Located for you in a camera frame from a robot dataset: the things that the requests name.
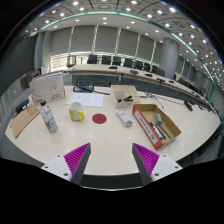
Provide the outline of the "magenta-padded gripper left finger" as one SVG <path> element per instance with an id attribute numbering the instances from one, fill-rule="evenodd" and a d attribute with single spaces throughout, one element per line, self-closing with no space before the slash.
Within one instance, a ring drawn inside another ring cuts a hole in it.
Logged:
<path id="1" fill-rule="evenodd" d="M 90 154 L 91 144 L 87 143 L 65 155 L 56 155 L 42 169 L 79 185 Z"/>

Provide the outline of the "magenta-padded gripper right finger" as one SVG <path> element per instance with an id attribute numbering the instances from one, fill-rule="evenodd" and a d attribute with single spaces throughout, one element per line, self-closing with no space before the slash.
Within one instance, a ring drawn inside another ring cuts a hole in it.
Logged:
<path id="1" fill-rule="evenodd" d="M 132 145 L 132 154 L 144 185 L 182 169 L 182 167 L 168 155 L 158 155 L 137 143 Z"/>

